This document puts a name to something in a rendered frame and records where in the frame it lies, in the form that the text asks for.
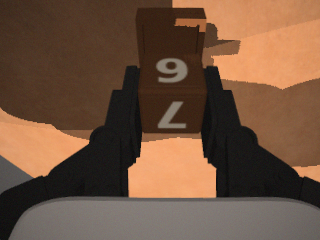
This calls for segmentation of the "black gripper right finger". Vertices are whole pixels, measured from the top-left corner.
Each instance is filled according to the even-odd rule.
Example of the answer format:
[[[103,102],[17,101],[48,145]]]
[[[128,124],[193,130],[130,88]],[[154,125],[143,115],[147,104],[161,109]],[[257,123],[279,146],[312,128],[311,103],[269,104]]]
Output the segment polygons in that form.
[[[216,168],[216,197],[291,198],[320,208],[320,182],[299,176],[258,145],[255,132],[241,126],[233,93],[223,90],[218,66],[203,69],[207,97],[201,140],[203,157]]]

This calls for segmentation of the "brown wooden tray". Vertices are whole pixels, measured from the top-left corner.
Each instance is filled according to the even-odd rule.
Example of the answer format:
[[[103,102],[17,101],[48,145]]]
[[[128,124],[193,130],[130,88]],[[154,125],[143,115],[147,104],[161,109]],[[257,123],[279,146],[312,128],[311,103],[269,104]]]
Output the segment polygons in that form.
[[[204,8],[138,8],[135,22],[140,68],[142,55],[147,53],[199,54],[202,58]]]

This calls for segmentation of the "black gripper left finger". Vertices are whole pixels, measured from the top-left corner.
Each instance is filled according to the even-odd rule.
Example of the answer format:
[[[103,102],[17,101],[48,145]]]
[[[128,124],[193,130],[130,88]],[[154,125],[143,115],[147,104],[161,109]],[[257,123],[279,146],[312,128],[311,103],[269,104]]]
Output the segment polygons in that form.
[[[140,70],[137,66],[126,67],[122,90],[112,91],[105,125],[91,133],[89,144],[56,165],[48,175],[0,194],[0,240],[8,240],[27,209],[47,200],[129,197],[128,168],[136,164],[141,153]]]

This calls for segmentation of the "brown number cube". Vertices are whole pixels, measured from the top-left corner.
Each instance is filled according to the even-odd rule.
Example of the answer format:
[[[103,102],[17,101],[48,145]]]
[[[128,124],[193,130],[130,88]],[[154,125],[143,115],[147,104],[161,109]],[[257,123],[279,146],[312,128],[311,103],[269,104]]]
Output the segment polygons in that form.
[[[142,132],[201,132],[207,86],[199,54],[144,54],[138,85]]]

